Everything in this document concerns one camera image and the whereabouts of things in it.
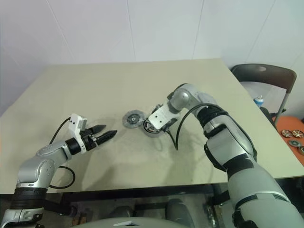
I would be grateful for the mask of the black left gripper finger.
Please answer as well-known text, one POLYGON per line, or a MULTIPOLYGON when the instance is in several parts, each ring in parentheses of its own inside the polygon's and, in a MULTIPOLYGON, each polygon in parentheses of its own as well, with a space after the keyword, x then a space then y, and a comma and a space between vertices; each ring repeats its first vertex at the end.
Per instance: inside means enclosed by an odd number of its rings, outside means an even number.
POLYGON ((108 140, 112 139, 116 134, 117 134, 117 130, 110 130, 105 132, 104 134, 96 137, 95 145, 98 146, 107 142, 108 140))
POLYGON ((92 134, 100 133, 106 127, 105 124, 97 124, 91 127, 92 134))

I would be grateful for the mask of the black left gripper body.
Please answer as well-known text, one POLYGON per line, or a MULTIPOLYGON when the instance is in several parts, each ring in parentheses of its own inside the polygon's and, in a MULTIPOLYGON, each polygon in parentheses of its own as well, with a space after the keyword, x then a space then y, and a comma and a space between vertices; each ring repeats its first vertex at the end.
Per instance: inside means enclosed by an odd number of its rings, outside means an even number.
POLYGON ((81 139, 87 151, 90 151, 97 146, 94 139, 95 134, 97 134, 98 132, 99 131, 96 127, 91 127, 88 129, 85 128, 83 131, 80 131, 81 139))

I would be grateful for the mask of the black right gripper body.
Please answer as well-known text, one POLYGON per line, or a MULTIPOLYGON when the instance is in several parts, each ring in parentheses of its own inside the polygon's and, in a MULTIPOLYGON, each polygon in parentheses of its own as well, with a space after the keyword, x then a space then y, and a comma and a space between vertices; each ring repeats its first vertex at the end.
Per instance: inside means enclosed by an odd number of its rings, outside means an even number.
POLYGON ((170 127, 177 122, 177 118, 172 118, 170 119, 164 126, 163 126, 163 131, 169 131, 170 127))

